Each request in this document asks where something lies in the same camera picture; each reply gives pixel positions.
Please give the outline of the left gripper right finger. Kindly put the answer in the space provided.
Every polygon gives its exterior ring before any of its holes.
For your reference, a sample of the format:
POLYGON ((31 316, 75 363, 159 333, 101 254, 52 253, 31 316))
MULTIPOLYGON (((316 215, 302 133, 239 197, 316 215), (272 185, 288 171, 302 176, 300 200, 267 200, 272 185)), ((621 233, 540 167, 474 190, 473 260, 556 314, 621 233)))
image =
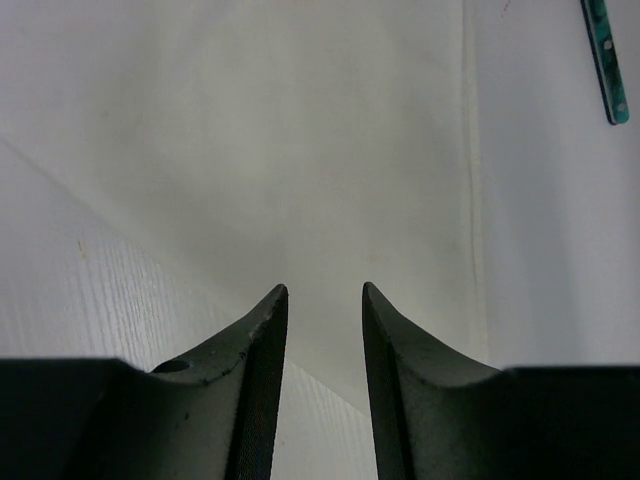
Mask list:
POLYGON ((362 329, 382 479, 635 479, 635 366, 473 360, 403 316, 372 283, 362 329))

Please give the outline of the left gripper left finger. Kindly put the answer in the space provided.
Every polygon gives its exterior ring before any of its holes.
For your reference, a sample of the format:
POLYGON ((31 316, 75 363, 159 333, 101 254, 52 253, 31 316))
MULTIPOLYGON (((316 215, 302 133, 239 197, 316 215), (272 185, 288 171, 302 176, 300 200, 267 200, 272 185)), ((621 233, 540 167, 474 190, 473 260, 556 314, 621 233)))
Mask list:
POLYGON ((145 372, 117 359, 1 363, 5 479, 267 479, 288 292, 145 372))

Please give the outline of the white cloth napkin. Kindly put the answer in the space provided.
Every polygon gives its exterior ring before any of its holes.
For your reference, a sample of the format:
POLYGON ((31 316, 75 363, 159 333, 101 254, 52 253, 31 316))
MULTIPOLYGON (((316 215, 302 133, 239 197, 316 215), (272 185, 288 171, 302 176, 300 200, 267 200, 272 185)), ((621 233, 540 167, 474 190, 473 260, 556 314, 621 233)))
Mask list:
POLYGON ((5 1, 1 140, 368 406, 374 283, 487 355, 469 1, 5 1))

